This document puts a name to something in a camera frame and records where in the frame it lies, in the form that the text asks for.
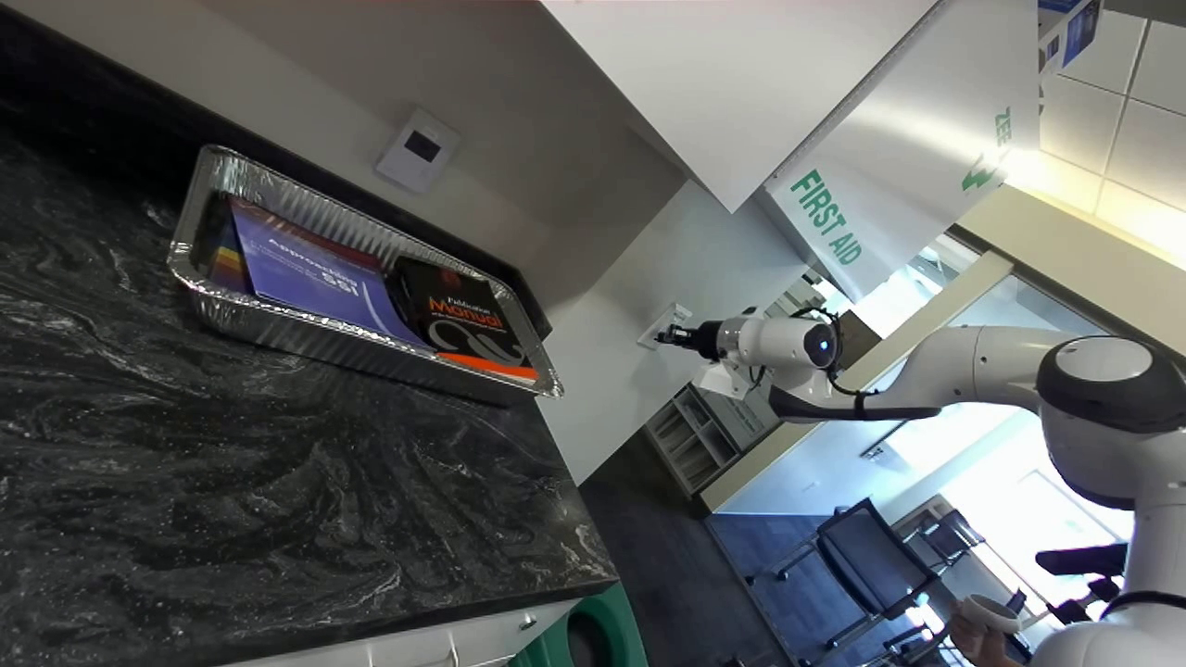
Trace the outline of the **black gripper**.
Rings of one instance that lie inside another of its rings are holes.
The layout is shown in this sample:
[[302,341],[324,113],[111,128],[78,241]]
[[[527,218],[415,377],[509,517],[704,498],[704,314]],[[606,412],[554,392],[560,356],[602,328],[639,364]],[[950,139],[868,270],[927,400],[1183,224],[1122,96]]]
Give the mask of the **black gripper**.
[[721,320],[721,322],[701,322],[698,330],[664,328],[658,341],[671,350],[698,350],[704,360],[721,364],[738,350],[738,334],[740,334],[740,320]]

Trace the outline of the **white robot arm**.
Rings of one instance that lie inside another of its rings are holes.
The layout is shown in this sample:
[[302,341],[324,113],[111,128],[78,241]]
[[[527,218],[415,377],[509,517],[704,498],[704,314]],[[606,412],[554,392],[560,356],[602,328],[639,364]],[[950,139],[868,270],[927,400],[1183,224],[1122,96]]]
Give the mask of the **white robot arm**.
[[664,328],[658,344],[771,381],[777,419],[931,419],[1007,406],[1042,419],[1049,465],[1089,506],[1132,511],[1118,598],[1097,623],[1057,631],[1032,667],[1186,664],[1186,377],[1148,341],[1028,328],[927,334],[885,391],[847,391],[826,320],[733,314]]

